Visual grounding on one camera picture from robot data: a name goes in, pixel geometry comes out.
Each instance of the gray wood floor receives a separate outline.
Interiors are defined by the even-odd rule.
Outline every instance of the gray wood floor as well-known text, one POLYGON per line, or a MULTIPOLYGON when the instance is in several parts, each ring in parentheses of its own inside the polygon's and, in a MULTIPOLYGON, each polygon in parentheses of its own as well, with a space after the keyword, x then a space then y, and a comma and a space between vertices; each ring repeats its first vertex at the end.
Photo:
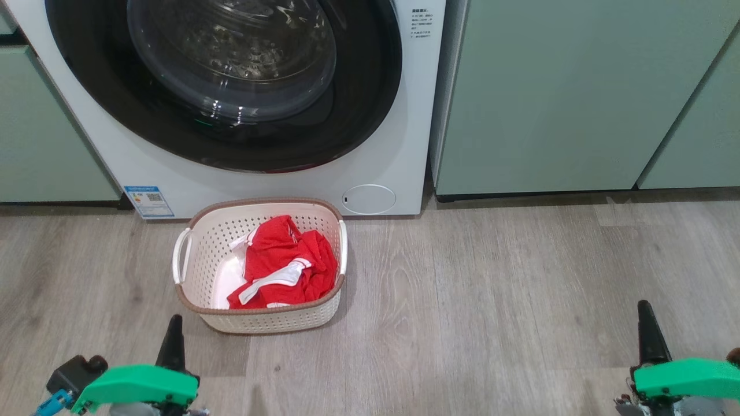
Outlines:
POLYGON ((615 415, 639 299, 675 358, 740 346, 739 201, 735 189, 427 201, 418 217, 350 221, 336 317, 260 337, 215 333, 180 305, 169 263, 183 224, 1 208, 0 406, 31 413, 76 354, 153 362, 181 313, 214 416, 615 415))

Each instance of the energy label sticker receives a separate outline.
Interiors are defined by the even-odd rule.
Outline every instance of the energy label sticker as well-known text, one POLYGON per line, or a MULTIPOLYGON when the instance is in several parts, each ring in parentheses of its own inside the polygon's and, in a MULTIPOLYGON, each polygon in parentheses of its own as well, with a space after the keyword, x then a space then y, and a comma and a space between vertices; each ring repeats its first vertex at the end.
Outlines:
POLYGON ((172 218, 175 216, 158 187, 124 187, 124 189, 142 218, 172 218))

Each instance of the green cabinet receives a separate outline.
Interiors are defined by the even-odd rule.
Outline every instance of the green cabinet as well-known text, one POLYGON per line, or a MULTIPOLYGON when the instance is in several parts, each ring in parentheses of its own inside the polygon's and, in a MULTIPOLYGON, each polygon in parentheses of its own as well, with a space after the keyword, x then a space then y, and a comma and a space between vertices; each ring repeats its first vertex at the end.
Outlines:
POLYGON ((118 200, 54 91, 28 46, 0 47, 0 202, 118 200))
POLYGON ((0 36, 10 35, 16 31, 18 25, 15 23, 10 13, 0 1, 0 36))
POLYGON ((437 194, 631 188, 739 18, 737 0, 449 1, 437 194))
POLYGON ((740 39, 737 35, 640 178, 653 188, 740 187, 740 39))

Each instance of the laundry basket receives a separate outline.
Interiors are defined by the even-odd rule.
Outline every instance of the laundry basket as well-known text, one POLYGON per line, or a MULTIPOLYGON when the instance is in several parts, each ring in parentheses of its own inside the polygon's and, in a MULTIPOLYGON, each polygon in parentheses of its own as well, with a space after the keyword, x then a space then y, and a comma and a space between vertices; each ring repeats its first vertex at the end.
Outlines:
POLYGON ((172 276, 182 303, 212 328, 238 334, 300 331, 329 322, 339 307, 346 269, 347 228, 342 215, 331 204, 315 199, 252 199, 212 205, 190 221, 172 253, 172 276), (232 254, 229 243, 280 215, 290 215, 301 232, 318 230, 332 245, 339 263, 334 289, 301 305, 214 309, 216 272, 232 254))

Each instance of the blue cable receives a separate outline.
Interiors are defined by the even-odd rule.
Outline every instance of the blue cable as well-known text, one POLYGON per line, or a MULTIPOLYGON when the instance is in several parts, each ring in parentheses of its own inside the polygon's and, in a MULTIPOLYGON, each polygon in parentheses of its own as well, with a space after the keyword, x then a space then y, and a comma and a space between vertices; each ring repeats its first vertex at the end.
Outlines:
POLYGON ((64 410, 67 405, 71 405, 72 396, 64 390, 59 390, 55 395, 49 397, 49 400, 43 402, 37 409, 36 413, 31 416, 54 416, 64 410))

